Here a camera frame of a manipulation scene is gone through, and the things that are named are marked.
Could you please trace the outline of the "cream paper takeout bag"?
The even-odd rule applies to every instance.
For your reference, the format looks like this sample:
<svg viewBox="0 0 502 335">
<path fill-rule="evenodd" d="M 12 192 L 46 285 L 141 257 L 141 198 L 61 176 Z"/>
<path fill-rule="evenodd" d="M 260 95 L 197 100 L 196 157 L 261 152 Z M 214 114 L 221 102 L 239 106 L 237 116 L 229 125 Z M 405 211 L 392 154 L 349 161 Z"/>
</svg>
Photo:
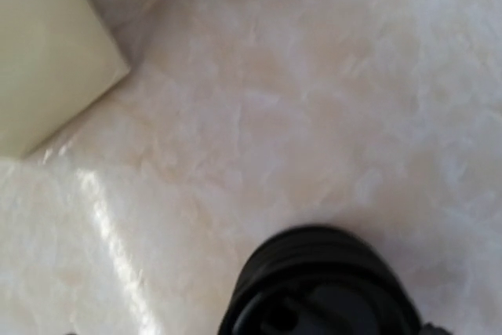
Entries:
<svg viewBox="0 0 502 335">
<path fill-rule="evenodd" d="M 128 73 L 89 0 L 1 0 L 1 154 L 26 155 Z"/>
</svg>

